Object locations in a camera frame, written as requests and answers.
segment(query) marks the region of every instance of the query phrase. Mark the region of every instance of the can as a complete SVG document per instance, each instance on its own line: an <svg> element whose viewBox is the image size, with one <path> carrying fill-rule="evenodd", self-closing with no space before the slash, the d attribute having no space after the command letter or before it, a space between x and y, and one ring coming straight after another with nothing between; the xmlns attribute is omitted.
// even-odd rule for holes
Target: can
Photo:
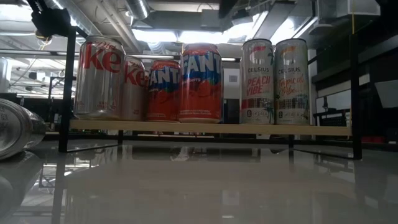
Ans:
<svg viewBox="0 0 398 224"><path fill-rule="evenodd" d="M177 122L180 64L156 60L150 68L148 84L148 121Z"/></svg>
<svg viewBox="0 0 398 224"><path fill-rule="evenodd" d="M140 59L127 55L124 62L121 119L130 121L144 120L146 90L144 64Z"/></svg>
<svg viewBox="0 0 398 224"><path fill-rule="evenodd" d="M241 123L274 124L274 52L271 41L243 44Z"/></svg>
<svg viewBox="0 0 398 224"><path fill-rule="evenodd" d="M180 122L219 123L222 120L223 67L214 44L188 44L182 55Z"/></svg>
<svg viewBox="0 0 398 224"><path fill-rule="evenodd" d="M43 140L45 130L39 115L0 99L0 160L34 147Z"/></svg>
<svg viewBox="0 0 398 224"><path fill-rule="evenodd" d="M275 47L277 124L310 124L308 53L302 39L288 39Z"/></svg>
<svg viewBox="0 0 398 224"><path fill-rule="evenodd" d="M116 40L93 35L80 47L74 114L80 119L119 119L125 53Z"/></svg>

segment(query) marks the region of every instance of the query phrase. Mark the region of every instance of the metal frame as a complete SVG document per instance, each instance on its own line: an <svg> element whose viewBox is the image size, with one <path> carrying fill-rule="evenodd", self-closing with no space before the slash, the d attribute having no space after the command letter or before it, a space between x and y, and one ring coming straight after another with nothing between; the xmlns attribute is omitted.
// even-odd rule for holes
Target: metal frame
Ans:
<svg viewBox="0 0 398 224"><path fill-rule="evenodd" d="M73 80L73 63L75 61L75 41L76 32L81 36L87 35L78 27L71 27L68 35L67 47L67 64L65 69L65 85L63 89L63 106L62 106L62 120L60 128L60 138L58 150L59 152L69 152L68 135L71 118L72 107L72 80ZM358 38L356 34L350 36L350 59L351 59L351 104L352 104L352 132L353 132L353 157L344 157L345 159L362 159L361 147L361 125L360 125L360 110L359 110L359 77L358 77ZM119 130L118 144L123 143L123 131ZM294 135L289 135L289 149L294 148Z"/></svg>

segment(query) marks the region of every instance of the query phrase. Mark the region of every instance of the celsius logo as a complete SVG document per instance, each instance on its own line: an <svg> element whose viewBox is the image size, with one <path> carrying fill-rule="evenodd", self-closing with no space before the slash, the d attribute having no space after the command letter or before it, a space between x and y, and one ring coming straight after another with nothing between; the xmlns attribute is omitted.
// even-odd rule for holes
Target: celsius logo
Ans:
<svg viewBox="0 0 398 224"><path fill-rule="evenodd" d="M296 46L287 47L287 48L283 49L283 50L280 52L280 55L279 55L279 56L280 56L281 58L283 58L284 54L289 53L289 52L293 52L295 49L296 49Z"/></svg>
<svg viewBox="0 0 398 224"><path fill-rule="evenodd" d="M257 52L257 51L263 51L265 50L267 47L266 46L257 46L257 47L253 47L252 51L250 52L250 54Z"/></svg>

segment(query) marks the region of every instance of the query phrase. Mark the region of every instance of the wooden plank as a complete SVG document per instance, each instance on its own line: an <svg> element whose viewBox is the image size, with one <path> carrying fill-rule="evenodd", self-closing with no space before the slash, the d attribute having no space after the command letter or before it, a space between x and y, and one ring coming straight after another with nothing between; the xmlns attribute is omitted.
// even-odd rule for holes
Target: wooden plank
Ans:
<svg viewBox="0 0 398 224"><path fill-rule="evenodd" d="M235 134L307 134L327 136L350 136L348 127L265 125L265 124L195 124L137 121L70 120L76 129L113 129L131 131L178 131Z"/></svg>

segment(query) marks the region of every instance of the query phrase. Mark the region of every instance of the ceiling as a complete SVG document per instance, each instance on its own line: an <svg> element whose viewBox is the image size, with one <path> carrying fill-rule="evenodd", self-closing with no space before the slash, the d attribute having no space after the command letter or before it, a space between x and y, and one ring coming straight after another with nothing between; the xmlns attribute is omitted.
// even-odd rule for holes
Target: ceiling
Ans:
<svg viewBox="0 0 398 224"><path fill-rule="evenodd" d="M268 38L276 44L291 37L304 37L310 48L318 47L320 42L319 38L312 41L308 34L318 23L317 5L312 0L239 0L225 19L218 19L218 0L147 0L151 12L141 21L131 19L125 0L44 1L49 7L67 8L72 25L80 26L87 33L120 40L128 54L178 55L182 42L200 41L218 44L223 57L239 58L242 43L251 38ZM10 2L13 1L8 0L8 4L3 3L0 7L0 49L66 51L65 37L55 36L47 43L36 38L36 28L30 21L30 7ZM78 36L76 52L83 42L84 39ZM65 69L65 60L0 56L12 64L12 86L8 91L26 97L47 97L50 76L62 76ZM151 63L152 60L144 60L146 69ZM236 63L224 66L239 68ZM30 72L36 72L40 79L29 78ZM59 97L63 82L54 80L53 85L56 83L52 94Z"/></svg>

